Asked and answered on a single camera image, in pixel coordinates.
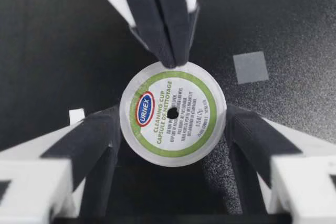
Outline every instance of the gray square patch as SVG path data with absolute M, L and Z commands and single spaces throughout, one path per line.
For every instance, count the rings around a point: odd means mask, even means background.
M 268 80 L 264 52 L 233 55 L 233 61 L 238 84 Z

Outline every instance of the black fabric surface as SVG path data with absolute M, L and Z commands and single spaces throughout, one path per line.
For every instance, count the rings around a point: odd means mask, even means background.
M 236 178 L 243 214 L 266 214 L 256 170 L 236 144 L 231 146 L 229 157 Z
M 168 68 L 176 66 L 158 0 L 127 0 L 136 23 L 135 32 Z
M 117 164 L 118 145 L 108 147 L 86 177 L 80 217 L 102 218 L 106 215 L 114 169 Z
M 275 130 L 258 114 L 244 111 L 231 104 L 227 105 L 225 138 L 233 152 L 240 148 L 241 154 L 271 188 L 270 161 L 273 155 L 301 154 L 291 141 Z M 234 169 L 244 169 L 244 165 L 233 165 Z
M 193 25 L 189 21 L 186 0 L 159 1 L 176 65 L 184 65 L 189 59 L 189 38 Z
M 41 157 L 70 159 L 73 190 L 75 190 L 95 167 L 109 144 L 116 147 L 114 151 L 116 159 L 120 137 L 119 110 L 118 106 L 114 106 L 86 117 Z

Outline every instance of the cleaning cup lid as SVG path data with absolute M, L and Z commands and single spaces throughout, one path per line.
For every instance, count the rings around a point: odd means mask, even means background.
M 130 81 L 120 102 L 120 125 L 145 160 L 169 167 L 195 163 L 218 143 L 226 102 L 215 79 L 188 62 L 174 70 L 160 62 Z

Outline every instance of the green ring border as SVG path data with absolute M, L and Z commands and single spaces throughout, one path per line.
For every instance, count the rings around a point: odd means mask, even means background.
M 141 129 L 138 126 L 138 124 L 136 123 L 136 115 L 135 115 L 137 102 L 138 102 L 140 96 L 144 92 L 148 91 L 149 86 L 152 85 L 153 83 L 159 81 L 159 80 L 162 80 L 162 79 L 165 79 L 165 78 L 171 78 L 171 77 L 183 78 L 183 79 L 186 79 L 186 80 L 191 81 L 192 83 L 196 84 L 202 90 L 202 92 L 205 94 L 205 97 L 208 100 L 209 109 L 210 109 L 210 118 L 209 118 L 209 122 L 208 122 L 208 127 L 207 127 L 206 131 L 204 132 L 203 136 L 193 145 L 191 145 L 191 146 L 189 146 L 185 149 L 179 150 L 179 151 L 163 150 L 163 149 L 160 149 L 160 148 L 152 145 L 150 142 L 148 142 L 140 132 Z M 163 157 L 182 157 L 182 156 L 189 155 L 189 154 L 195 152 L 196 150 L 198 150 L 199 148 L 201 148 L 207 142 L 209 137 L 211 136 L 211 134 L 212 134 L 212 132 L 215 128 L 216 121 L 217 121 L 217 108 L 216 108 L 215 99 L 214 99 L 210 89 L 204 84 L 204 82 L 202 80 L 200 80 L 199 78 L 195 77 L 194 75 L 192 75 L 190 73 L 186 73 L 186 72 L 166 71 L 166 72 L 158 73 L 158 74 L 148 78 L 147 81 L 145 81 L 142 85 L 140 85 L 140 87 L 135 92 L 135 95 L 134 95 L 134 97 L 131 101 L 130 124 L 131 124 L 131 128 L 132 128 L 132 131 L 133 131 L 133 134 L 134 134 L 135 138 L 147 150 L 149 150 L 150 152 L 152 152 L 156 155 L 163 156 Z

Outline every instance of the center hole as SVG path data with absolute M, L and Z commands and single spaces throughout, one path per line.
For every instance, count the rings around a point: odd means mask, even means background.
M 169 119 L 176 119 L 178 117 L 177 107 L 172 107 L 168 110 L 167 117 Z

